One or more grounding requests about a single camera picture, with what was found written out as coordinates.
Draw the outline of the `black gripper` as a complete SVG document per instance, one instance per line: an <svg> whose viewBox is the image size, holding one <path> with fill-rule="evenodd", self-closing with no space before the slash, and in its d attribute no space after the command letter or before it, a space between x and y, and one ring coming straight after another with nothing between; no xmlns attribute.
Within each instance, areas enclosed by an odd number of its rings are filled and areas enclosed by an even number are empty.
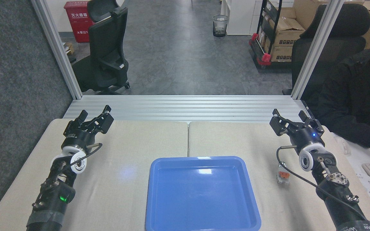
<svg viewBox="0 0 370 231"><path fill-rule="evenodd" d="M321 139L321 135L315 130L323 130L320 121L308 117L305 111L300 111L298 116L304 122L306 128L296 130L296 122L282 117L277 109L272 112L273 116L270 120L270 126L276 135L291 133L292 145L296 146L295 150L302 150L305 146L312 143L320 143L325 147L325 143Z"/></svg>
<svg viewBox="0 0 370 231"><path fill-rule="evenodd" d="M106 105L103 112L94 117L91 121L84 122L88 116L86 110L82 110L75 120L69 121L63 135L66 137L63 142L65 146L78 146L84 151L90 151L87 146L93 144L91 133L107 133L114 118L110 114L111 107Z"/></svg>

